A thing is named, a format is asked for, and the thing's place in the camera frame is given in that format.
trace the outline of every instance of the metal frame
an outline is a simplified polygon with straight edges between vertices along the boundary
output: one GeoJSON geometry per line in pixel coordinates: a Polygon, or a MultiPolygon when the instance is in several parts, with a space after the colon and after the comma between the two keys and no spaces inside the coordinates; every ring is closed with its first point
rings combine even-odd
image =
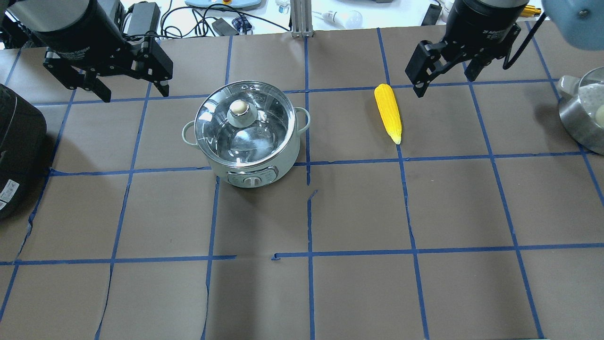
{"type": "Polygon", "coordinates": [[[310,0],[291,0],[292,37],[312,37],[310,0]]]}

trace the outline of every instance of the stainless steel pot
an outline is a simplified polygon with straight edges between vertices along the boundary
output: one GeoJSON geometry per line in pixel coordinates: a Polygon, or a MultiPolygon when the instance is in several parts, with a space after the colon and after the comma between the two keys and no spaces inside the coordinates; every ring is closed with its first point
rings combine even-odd
{"type": "Polygon", "coordinates": [[[562,76],[559,111],[562,125],[577,142],[604,154],[604,67],[587,72],[583,78],[562,76]]]}
{"type": "Polygon", "coordinates": [[[195,120],[182,129],[182,140],[201,149],[222,180],[256,188],[291,169],[300,152],[300,135],[309,125],[308,111],[294,107],[278,88],[244,80],[210,94],[195,120]],[[302,128],[298,128],[297,111],[307,117],[302,128]],[[191,126],[196,143],[185,137],[191,126]]]}

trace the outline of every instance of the grid square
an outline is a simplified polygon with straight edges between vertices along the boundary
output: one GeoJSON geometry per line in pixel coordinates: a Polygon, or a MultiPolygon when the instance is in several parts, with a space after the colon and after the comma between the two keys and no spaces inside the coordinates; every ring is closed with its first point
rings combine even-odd
{"type": "MultiPolygon", "coordinates": [[[[227,37],[212,39],[169,39],[161,48],[174,63],[170,96],[210,94],[225,85],[227,37]]],[[[161,96],[151,87],[151,96],[161,96]]]]}
{"type": "MultiPolygon", "coordinates": [[[[149,82],[142,79],[134,79],[129,76],[99,77],[100,81],[111,90],[111,99],[145,98],[149,82]]],[[[83,88],[77,88],[74,101],[100,100],[94,92],[83,88]]]]}
{"type": "Polygon", "coordinates": [[[488,159],[405,163],[417,247],[511,246],[488,159]]]}
{"type": "Polygon", "coordinates": [[[317,340],[423,339],[412,255],[315,257],[313,269],[317,340]]]}
{"type": "MultiPolygon", "coordinates": [[[[390,82],[396,85],[411,84],[405,73],[405,68],[421,40],[439,42],[445,35],[445,25],[432,25],[421,27],[392,27],[382,28],[382,42],[384,53],[388,61],[390,82]]],[[[433,83],[467,82],[463,74],[463,67],[457,65],[447,73],[441,74],[433,83]]]]}
{"type": "Polygon", "coordinates": [[[487,154],[468,87],[434,87],[423,98],[417,98],[411,88],[394,93],[403,120],[403,156],[487,154]]]}
{"type": "Polygon", "coordinates": [[[308,39],[310,88],[376,87],[386,81],[376,30],[317,31],[308,39]]]}
{"type": "Polygon", "coordinates": [[[579,150],[560,123],[549,83],[479,85],[474,91],[494,154],[579,150]]]}
{"type": "Polygon", "coordinates": [[[208,255],[215,184],[212,171],[135,174],[117,257],[208,255]]]}
{"type": "Polygon", "coordinates": [[[0,50],[0,83],[6,84],[6,78],[13,68],[14,60],[17,58],[17,49],[0,50]]]}
{"type": "Polygon", "coordinates": [[[430,339],[535,339],[514,252],[420,254],[430,339]]]}
{"type": "MultiPolygon", "coordinates": [[[[203,98],[151,100],[147,105],[141,140],[138,145],[136,169],[208,166],[199,148],[186,145],[181,138],[182,127],[197,114],[203,98]]],[[[188,140],[195,140],[194,129],[187,131],[188,140]]]]}
{"type": "Polygon", "coordinates": [[[234,36],[229,82],[250,79],[282,91],[304,89],[304,40],[290,32],[234,36]]]}
{"type": "Polygon", "coordinates": [[[604,52],[584,51],[569,45],[551,21],[545,21],[541,25],[535,33],[535,39],[554,79],[566,74],[582,77],[594,68],[602,66],[604,52]]]}
{"type": "Polygon", "coordinates": [[[308,250],[306,168],[294,166],[277,182],[241,189],[221,181],[215,255],[264,255],[308,250]]]}
{"type": "Polygon", "coordinates": [[[308,259],[213,261],[206,339],[309,339],[308,259]]]}
{"type": "Polygon", "coordinates": [[[68,102],[73,90],[67,90],[42,66],[46,47],[24,48],[7,86],[32,104],[68,102]]]}
{"type": "MultiPolygon", "coordinates": [[[[520,34],[512,46],[512,54],[518,51],[518,48],[528,35],[530,29],[524,22],[519,22],[520,34]]],[[[500,80],[524,80],[524,79],[547,79],[547,74],[541,66],[541,60],[533,42],[529,43],[518,60],[508,70],[503,69],[504,59],[493,59],[492,63],[485,67],[476,81],[500,81],[500,80]]]]}
{"type": "Polygon", "coordinates": [[[108,283],[108,264],[19,267],[0,338],[92,339],[103,316],[108,283]]]}
{"type": "Polygon", "coordinates": [[[539,322],[550,339],[604,339],[604,249],[522,252],[539,322]]]}
{"type": "Polygon", "coordinates": [[[54,167],[63,172],[130,169],[142,112],[143,102],[73,105],[54,167]]]}
{"type": "Polygon", "coordinates": [[[604,209],[581,156],[498,159],[520,244],[604,241],[604,209]]]}
{"type": "Polygon", "coordinates": [[[398,158],[372,90],[311,93],[309,101],[312,161],[398,158]]]}
{"type": "Polygon", "coordinates": [[[21,259],[110,258],[127,180],[51,177],[21,259]]]}
{"type": "Polygon", "coordinates": [[[100,339],[199,339],[207,262],[118,263],[100,339]]]}
{"type": "Polygon", "coordinates": [[[311,176],[314,251],[411,247],[398,163],[312,166],[311,176]]]}

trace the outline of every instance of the yellow corn cob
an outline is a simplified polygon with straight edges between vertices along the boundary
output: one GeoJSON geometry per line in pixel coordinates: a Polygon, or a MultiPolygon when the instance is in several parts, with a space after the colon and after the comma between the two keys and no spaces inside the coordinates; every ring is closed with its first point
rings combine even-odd
{"type": "Polygon", "coordinates": [[[376,97],[377,108],[379,109],[380,116],[382,116],[386,132],[395,143],[400,144],[403,126],[400,121],[399,107],[396,105],[396,98],[394,98],[392,87],[388,84],[380,84],[376,87],[373,94],[376,97]]]}

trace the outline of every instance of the rice cooker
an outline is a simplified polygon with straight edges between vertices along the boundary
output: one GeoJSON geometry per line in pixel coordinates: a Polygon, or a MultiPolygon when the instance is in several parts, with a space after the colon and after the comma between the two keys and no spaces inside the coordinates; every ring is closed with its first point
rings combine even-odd
{"type": "Polygon", "coordinates": [[[275,182],[291,169],[300,152],[300,136],[309,125],[309,112],[294,107],[278,88],[244,80],[210,94],[195,120],[182,129],[182,139],[204,152],[223,181],[257,188],[275,182]],[[306,115],[302,128],[296,112],[306,115]],[[185,136],[191,127],[195,143],[185,136]]]}

